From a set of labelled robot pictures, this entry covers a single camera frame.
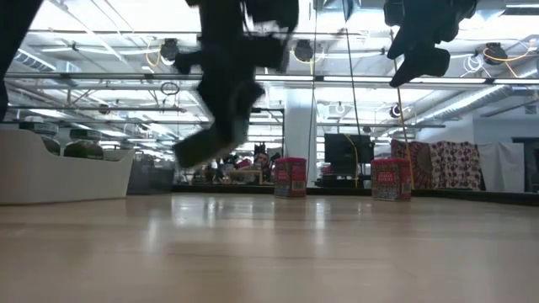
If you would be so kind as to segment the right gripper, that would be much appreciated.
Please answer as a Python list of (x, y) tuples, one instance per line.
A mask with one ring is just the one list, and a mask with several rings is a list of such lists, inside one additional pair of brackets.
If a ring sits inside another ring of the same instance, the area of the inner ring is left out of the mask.
[(393, 60), (404, 54), (389, 85), (398, 88), (417, 77), (443, 77), (451, 60), (449, 51), (435, 47), (412, 49), (452, 41), (459, 32), (459, 23), (470, 19), (477, 5), (478, 0), (386, 0), (385, 23), (399, 27), (387, 58)]

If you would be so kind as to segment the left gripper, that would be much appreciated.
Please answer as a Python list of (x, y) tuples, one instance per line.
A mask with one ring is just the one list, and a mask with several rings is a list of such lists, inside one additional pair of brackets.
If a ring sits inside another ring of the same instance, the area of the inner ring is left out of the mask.
[[(198, 65), (205, 74), (251, 78), (259, 66), (279, 72), (286, 69), (286, 47), (298, 25), (299, 0), (185, 1), (199, 9), (200, 49), (175, 55), (173, 66), (179, 73), (187, 75)], [(254, 35), (246, 29), (247, 18), (254, 24), (273, 22), (286, 35)], [(253, 104), (265, 90), (251, 81), (201, 81), (199, 95), (213, 117), (212, 131), (217, 136), (240, 136), (242, 120), (249, 119)]]

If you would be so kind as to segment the red-lidded spice tin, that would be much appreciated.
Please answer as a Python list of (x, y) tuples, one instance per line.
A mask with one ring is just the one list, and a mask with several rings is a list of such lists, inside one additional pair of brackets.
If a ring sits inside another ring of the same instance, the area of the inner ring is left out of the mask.
[(412, 173), (404, 158), (375, 159), (371, 162), (371, 196), (373, 199), (410, 201)]
[(284, 157), (275, 161), (274, 195), (281, 198), (303, 198), (307, 195), (307, 160)]

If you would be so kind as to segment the white plastic bin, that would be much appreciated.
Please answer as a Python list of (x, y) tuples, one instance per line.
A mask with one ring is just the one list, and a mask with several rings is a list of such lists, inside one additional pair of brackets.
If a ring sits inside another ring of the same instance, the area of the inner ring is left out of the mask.
[(0, 205), (123, 199), (134, 154), (118, 161), (60, 157), (35, 133), (0, 130)]

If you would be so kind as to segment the person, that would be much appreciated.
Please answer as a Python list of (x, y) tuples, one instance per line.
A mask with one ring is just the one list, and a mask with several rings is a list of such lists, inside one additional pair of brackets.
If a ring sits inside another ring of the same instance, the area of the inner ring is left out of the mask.
[(270, 157), (265, 151), (259, 152), (256, 155), (256, 158), (254, 159), (252, 168), (256, 170), (261, 170), (261, 171), (269, 170), (270, 169), (269, 159)]

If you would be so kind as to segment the white round column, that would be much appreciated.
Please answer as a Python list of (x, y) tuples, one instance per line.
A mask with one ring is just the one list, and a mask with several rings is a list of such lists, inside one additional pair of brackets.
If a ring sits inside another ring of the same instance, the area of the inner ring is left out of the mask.
[(285, 155), (307, 160), (307, 187), (317, 179), (317, 108), (311, 89), (292, 89), (285, 102)]

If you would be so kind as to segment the long overhead light bar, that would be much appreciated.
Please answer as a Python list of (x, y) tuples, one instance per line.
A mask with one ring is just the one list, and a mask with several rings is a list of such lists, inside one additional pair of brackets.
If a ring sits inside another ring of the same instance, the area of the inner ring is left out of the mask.
[[(200, 80), (201, 74), (181, 75), (172, 73), (67, 73), (67, 72), (8, 72), (5, 78), (37, 79), (107, 79), (107, 80)], [(299, 75), (256, 75), (255, 79), (266, 82), (357, 82), (389, 84), (390, 77), (370, 76), (299, 76)], [(465, 77), (420, 77), (409, 84), (443, 85), (539, 85), (537, 78), (465, 78)]]

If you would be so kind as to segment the floral patterned cloth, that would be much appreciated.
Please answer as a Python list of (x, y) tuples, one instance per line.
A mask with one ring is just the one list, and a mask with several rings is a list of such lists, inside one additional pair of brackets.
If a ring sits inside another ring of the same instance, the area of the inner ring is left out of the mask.
[(391, 156), (411, 161), (415, 189), (485, 190), (478, 147), (468, 141), (391, 141)]

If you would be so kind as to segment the black monitor screen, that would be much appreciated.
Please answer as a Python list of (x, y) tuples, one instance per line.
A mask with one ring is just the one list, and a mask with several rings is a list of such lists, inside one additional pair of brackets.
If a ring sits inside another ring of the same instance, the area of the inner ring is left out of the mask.
[(347, 134), (324, 135), (324, 161), (330, 172), (357, 176), (360, 166), (374, 159), (374, 143), (369, 136)]

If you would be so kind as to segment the white cloth sheet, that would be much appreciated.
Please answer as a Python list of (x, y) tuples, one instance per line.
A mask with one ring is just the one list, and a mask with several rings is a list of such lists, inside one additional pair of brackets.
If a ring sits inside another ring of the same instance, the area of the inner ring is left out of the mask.
[(521, 143), (482, 144), (478, 152), (487, 191), (525, 192), (525, 149)]

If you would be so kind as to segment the black stand frame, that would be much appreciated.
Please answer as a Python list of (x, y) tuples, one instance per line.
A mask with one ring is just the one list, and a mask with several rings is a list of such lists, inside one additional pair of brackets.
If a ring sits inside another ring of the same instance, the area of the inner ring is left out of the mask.
[(249, 121), (251, 126), (263, 127), (261, 131), (255, 131), (249, 134), (250, 141), (257, 144), (280, 144), (280, 154), (285, 155), (286, 144), (286, 123), (285, 110), (279, 108), (260, 108), (253, 107), (251, 109), (253, 121)]

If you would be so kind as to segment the silver ventilation duct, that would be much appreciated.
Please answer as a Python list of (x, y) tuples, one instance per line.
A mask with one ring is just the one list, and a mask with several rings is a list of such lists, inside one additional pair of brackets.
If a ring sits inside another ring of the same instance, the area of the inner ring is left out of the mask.
[(16, 51), (9, 70), (12, 72), (55, 72), (56, 67), (23, 42)]
[(423, 112), (418, 116), (415, 124), (421, 125), (434, 120), (447, 120), (500, 101), (502, 98), (509, 97), (512, 93), (513, 90), (510, 85), (494, 85), (476, 92), (461, 93), (433, 109)]

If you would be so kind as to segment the black table frame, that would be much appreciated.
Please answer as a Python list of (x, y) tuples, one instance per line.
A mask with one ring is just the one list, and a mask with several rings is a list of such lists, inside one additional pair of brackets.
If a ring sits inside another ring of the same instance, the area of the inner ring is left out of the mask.
[[(197, 194), (273, 194), (270, 186), (251, 185), (172, 185), (173, 193)], [(371, 196), (369, 189), (352, 188), (307, 188), (307, 195), (325, 196)], [(518, 205), (539, 207), (539, 194), (533, 193), (503, 193), (453, 189), (414, 189), (413, 197), (460, 199), (474, 202), (495, 203), (502, 205)]]

